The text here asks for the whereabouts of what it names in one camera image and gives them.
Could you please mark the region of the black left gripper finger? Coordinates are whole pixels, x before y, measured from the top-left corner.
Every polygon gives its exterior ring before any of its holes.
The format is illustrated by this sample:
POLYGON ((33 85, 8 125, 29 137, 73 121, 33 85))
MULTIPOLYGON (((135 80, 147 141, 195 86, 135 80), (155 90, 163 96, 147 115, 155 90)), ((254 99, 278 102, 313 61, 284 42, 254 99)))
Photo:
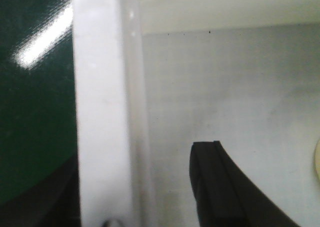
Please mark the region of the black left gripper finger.
POLYGON ((194 142, 189 179, 201 227, 296 227, 235 164, 219 141, 194 142))

